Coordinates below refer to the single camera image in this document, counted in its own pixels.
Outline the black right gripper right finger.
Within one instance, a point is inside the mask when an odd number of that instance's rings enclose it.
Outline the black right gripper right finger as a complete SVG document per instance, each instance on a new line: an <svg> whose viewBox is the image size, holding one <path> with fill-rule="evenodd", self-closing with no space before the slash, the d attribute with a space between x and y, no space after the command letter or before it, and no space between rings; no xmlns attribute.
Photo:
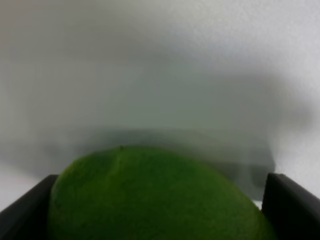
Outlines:
<svg viewBox="0 0 320 240"><path fill-rule="evenodd" d="M320 238L320 199L284 174L267 175L261 211L279 240Z"/></svg>

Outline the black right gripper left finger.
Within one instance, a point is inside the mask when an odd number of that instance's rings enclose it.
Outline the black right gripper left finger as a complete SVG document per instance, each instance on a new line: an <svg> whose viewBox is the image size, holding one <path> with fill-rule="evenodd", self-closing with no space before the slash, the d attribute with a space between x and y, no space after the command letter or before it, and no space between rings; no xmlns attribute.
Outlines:
<svg viewBox="0 0 320 240"><path fill-rule="evenodd" d="M0 212L1 240L47 240L47 216L51 189L57 180L48 175Z"/></svg>

